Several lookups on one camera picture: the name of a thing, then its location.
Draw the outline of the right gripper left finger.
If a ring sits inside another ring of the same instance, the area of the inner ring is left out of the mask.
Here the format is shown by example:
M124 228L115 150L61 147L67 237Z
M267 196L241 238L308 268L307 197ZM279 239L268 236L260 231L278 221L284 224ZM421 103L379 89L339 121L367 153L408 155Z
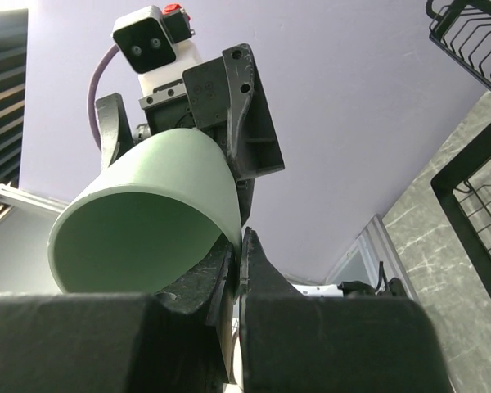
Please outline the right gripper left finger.
M225 383L232 366L236 254L217 241L207 255L156 297L163 383Z

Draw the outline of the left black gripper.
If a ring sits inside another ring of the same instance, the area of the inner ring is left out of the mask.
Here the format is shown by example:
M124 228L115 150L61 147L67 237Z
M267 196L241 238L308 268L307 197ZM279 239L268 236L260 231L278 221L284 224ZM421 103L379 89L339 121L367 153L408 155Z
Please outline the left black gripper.
M138 149L160 133L197 129L215 141L237 180L285 169L255 57L247 43L153 88L141 99L141 108L151 136L139 141ZM104 171L135 143L121 94L97 99L95 109Z

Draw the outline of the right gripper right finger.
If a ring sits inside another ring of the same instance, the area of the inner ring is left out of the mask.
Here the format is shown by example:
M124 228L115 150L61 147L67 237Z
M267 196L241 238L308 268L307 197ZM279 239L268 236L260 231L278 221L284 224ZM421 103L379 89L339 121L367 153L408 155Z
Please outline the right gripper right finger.
M291 314L304 297L271 264L257 232L245 229L240 266L243 382L289 385L302 333Z

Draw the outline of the small green plastic cup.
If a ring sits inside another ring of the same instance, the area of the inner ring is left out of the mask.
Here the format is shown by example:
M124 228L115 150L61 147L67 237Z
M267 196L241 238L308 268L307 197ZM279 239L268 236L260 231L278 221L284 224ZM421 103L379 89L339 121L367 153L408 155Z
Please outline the small green plastic cup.
M196 129L158 133L104 169L58 216L47 242L64 293L159 291L218 239L241 249L235 180Z

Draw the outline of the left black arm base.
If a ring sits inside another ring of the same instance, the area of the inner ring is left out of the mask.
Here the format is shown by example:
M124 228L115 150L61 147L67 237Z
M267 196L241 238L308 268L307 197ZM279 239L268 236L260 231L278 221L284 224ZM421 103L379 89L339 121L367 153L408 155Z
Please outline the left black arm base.
M361 281L341 282L337 288L342 291L343 297L385 296L407 297L406 289L399 278L388 279L385 274L384 262L379 263L378 282L372 287Z

